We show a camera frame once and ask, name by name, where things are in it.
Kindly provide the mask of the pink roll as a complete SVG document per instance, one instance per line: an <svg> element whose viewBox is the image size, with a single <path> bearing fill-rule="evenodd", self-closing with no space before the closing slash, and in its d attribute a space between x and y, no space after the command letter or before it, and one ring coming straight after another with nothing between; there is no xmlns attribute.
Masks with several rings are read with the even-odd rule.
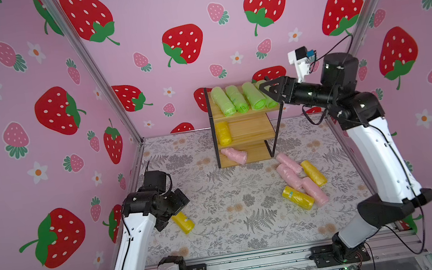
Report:
<svg viewBox="0 0 432 270"><path fill-rule="evenodd" d="M293 189L302 189L303 179L299 177L291 168L285 164L279 164L276 171L279 173L281 178L287 183L289 187Z"/></svg>
<svg viewBox="0 0 432 270"><path fill-rule="evenodd" d="M329 202L329 197L321 190L321 188L315 184L309 177L301 180L302 188L306 194L314 198L315 203L318 207L323 207Z"/></svg>
<svg viewBox="0 0 432 270"><path fill-rule="evenodd" d="M220 152L229 160L239 165L245 165L248 159L248 153L246 151L236 150L232 147L221 149Z"/></svg>
<svg viewBox="0 0 432 270"><path fill-rule="evenodd" d="M277 154L276 159L279 163L286 165L297 175L300 175L303 172L303 167L284 153Z"/></svg>

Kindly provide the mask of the light green roll with label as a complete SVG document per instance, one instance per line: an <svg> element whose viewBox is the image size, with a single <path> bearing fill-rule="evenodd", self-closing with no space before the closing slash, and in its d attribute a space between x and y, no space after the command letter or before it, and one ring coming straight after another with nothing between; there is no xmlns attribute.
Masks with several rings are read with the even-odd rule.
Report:
<svg viewBox="0 0 432 270"><path fill-rule="evenodd" d="M249 111L249 105L238 87L236 87L235 85L227 86L225 89L225 93L232 102L232 104L235 106L237 112L245 114Z"/></svg>

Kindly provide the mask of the yellow roll with teal label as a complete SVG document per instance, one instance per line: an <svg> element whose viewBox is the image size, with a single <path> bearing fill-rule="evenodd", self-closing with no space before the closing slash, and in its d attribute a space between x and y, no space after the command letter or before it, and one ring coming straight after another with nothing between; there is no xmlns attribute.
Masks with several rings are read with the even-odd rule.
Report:
<svg viewBox="0 0 432 270"><path fill-rule="evenodd" d="M307 194L301 193L298 190L289 186L285 187L282 196L285 199L288 199L290 202L306 210L311 210L315 204L314 198Z"/></svg>

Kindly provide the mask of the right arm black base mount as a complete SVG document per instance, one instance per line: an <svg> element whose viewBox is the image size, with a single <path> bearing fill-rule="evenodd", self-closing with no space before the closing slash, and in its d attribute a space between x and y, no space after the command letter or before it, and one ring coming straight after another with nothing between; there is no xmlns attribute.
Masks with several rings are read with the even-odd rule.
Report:
<svg viewBox="0 0 432 270"><path fill-rule="evenodd" d="M320 245L310 249L309 260L317 268L339 266L339 270L362 270L363 263L371 260L371 254L365 244L348 248L339 233L332 237L330 245Z"/></svg>

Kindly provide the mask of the wooden three-tier black-frame shelf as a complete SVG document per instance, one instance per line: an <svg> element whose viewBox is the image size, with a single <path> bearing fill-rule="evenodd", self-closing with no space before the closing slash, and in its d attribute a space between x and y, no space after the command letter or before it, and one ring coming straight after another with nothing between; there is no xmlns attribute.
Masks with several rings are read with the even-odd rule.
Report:
<svg viewBox="0 0 432 270"><path fill-rule="evenodd" d="M230 168L238 165L237 162L228 159L221 153L225 146L220 144L218 140L216 126L223 122L228 124L231 136L232 142L228 147L246 152L247 163L272 159L276 154L284 105L281 104L273 109L250 110L246 114L237 113L226 117L217 104L212 101L210 93L210 89L204 88L218 168Z"/></svg>

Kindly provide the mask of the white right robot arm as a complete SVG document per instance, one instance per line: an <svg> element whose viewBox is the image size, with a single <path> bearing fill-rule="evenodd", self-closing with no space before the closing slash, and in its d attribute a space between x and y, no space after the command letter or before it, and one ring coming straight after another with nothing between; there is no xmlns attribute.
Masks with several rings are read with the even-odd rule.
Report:
<svg viewBox="0 0 432 270"><path fill-rule="evenodd" d="M353 140L372 174L376 193L358 203L355 217L333 236L332 250L339 261L383 226L432 201L432 189L419 184L397 149L378 98L356 90L358 65L351 54L331 53L324 57L320 83L284 76L260 86L276 102L324 108Z"/></svg>

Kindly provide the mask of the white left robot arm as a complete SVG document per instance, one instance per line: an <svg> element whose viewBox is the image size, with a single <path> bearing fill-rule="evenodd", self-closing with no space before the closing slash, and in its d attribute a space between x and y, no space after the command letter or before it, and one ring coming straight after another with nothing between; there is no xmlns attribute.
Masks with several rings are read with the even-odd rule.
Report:
<svg viewBox="0 0 432 270"><path fill-rule="evenodd" d="M170 219L189 203L180 190L173 189L166 172L144 173L142 186L130 193L122 205L122 240L115 270L145 270L148 247L154 230L162 231ZM182 256L163 258L156 270L187 270Z"/></svg>

